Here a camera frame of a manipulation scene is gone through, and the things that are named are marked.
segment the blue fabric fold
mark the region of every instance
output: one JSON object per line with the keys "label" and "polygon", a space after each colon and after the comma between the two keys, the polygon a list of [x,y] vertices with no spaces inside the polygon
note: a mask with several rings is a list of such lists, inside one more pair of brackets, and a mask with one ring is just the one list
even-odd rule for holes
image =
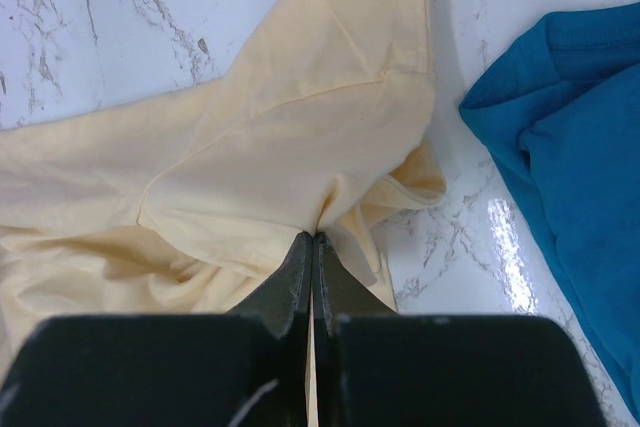
{"label": "blue fabric fold", "polygon": [[640,3],[546,15],[460,115],[640,420]]}

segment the teal garment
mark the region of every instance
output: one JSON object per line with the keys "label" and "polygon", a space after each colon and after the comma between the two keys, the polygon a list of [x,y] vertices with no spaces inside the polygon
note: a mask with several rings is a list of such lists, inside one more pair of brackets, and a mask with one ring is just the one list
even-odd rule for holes
{"label": "teal garment", "polygon": [[640,420],[640,3],[546,15],[460,115]]}

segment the blue fabric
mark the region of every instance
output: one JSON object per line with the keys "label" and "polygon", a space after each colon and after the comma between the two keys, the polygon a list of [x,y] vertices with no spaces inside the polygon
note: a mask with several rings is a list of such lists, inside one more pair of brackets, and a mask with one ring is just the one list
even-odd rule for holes
{"label": "blue fabric", "polygon": [[640,420],[640,3],[543,17],[460,114]]}

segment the beige shirt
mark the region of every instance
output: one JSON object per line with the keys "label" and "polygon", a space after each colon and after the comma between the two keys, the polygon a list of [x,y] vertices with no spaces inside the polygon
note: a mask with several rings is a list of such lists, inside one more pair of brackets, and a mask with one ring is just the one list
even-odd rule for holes
{"label": "beige shirt", "polygon": [[224,79],[0,133],[0,371],[51,315],[225,311],[302,230],[392,304],[369,229],[444,191],[428,33],[426,0],[280,0]]}

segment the white tabletop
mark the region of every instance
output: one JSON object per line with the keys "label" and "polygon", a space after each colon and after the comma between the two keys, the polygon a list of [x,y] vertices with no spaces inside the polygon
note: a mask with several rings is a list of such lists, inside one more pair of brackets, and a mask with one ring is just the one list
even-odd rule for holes
{"label": "white tabletop", "polygon": [[[275,1],[0,0],[0,128],[219,77]],[[636,1],[431,0],[439,81],[428,135],[449,190],[438,206],[400,214],[375,231],[389,255],[402,311],[517,312],[564,326],[615,426],[637,424],[584,338],[494,163],[456,107],[542,14]]]}

